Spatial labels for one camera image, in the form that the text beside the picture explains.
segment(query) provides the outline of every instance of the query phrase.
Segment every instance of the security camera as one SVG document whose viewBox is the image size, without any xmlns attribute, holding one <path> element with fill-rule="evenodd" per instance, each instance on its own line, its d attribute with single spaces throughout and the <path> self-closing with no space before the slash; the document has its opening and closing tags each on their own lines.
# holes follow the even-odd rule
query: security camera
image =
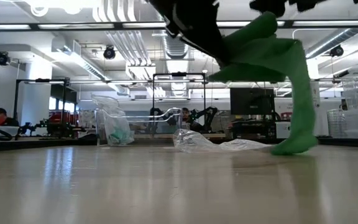
<svg viewBox="0 0 358 224">
<path fill-rule="evenodd" d="M 335 57 L 335 56 L 340 57 L 340 56 L 343 55 L 343 52 L 344 52 L 343 48 L 340 45 L 338 45 L 338 46 L 334 47 L 333 49 L 331 49 L 329 51 L 329 56 L 331 56 L 331 57 Z"/>
<path fill-rule="evenodd" d="M 114 59 L 116 57 L 116 52 L 114 51 L 114 46 L 107 46 L 106 50 L 103 53 L 105 59 Z"/>
<path fill-rule="evenodd" d="M 11 64 L 11 58 L 7 52 L 0 52 L 0 66 L 7 66 Z"/>
</svg>

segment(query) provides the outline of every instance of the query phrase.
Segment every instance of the plastic sheet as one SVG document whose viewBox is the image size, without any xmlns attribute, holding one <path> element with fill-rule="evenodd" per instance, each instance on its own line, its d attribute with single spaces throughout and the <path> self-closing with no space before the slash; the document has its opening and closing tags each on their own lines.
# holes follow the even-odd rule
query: plastic sheet
<svg viewBox="0 0 358 224">
<path fill-rule="evenodd" d="M 175 148 L 189 153 L 234 152 L 269 147 L 269 145 L 245 139 L 235 139 L 222 144 L 213 144 L 202 134 L 185 129 L 179 129 L 173 134 L 173 143 Z"/>
<path fill-rule="evenodd" d="M 119 102 L 108 96 L 92 95 L 91 98 L 98 107 L 95 113 L 97 117 L 100 117 L 99 125 L 104 126 L 107 144 L 114 146 L 133 142 L 134 135 L 125 117 L 125 112 L 119 107 Z"/>
</svg>

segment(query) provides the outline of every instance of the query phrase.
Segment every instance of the green fabric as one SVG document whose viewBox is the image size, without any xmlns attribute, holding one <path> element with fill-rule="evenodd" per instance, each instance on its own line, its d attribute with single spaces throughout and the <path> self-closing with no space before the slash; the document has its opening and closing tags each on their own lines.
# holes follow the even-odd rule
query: green fabric
<svg viewBox="0 0 358 224">
<path fill-rule="evenodd" d="M 210 75 L 211 81 L 292 83 L 293 114 L 290 137 L 274 147 L 274 155 L 290 155 L 317 145 L 313 136 L 315 114 L 305 51 L 299 40 L 276 38 L 277 21 L 266 12 L 224 38 L 230 64 Z"/>
</svg>

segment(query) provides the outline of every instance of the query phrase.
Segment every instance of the person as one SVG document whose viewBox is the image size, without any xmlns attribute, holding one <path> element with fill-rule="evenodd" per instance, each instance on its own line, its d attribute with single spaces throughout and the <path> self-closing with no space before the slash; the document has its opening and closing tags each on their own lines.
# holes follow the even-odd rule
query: person
<svg viewBox="0 0 358 224">
<path fill-rule="evenodd" d="M 6 110 L 4 108 L 0 108 L 0 126 L 14 126 L 18 127 L 19 122 L 15 119 L 10 118 L 6 115 Z"/>
<path fill-rule="evenodd" d="M 200 132 L 204 130 L 204 126 L 199 124 L 197 121 L 192 121 L 190 118 L 190 111 L 188 108 L 182 108 L 183 122 L 190 123 L 190 130 Z"/>
</svg>

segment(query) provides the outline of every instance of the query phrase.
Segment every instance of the black monitor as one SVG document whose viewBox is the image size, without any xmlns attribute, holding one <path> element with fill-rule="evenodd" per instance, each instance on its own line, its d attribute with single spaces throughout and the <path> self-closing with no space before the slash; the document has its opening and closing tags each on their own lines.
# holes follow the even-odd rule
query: black monitor
<svg viewBox="0 0 358 224">
<path fill-rule="evenodd" d="M 273 113 L 273 109 L 273 89 L 230 89 L 230 110 L 233 115 L 270 115 Z"/>
</svg>

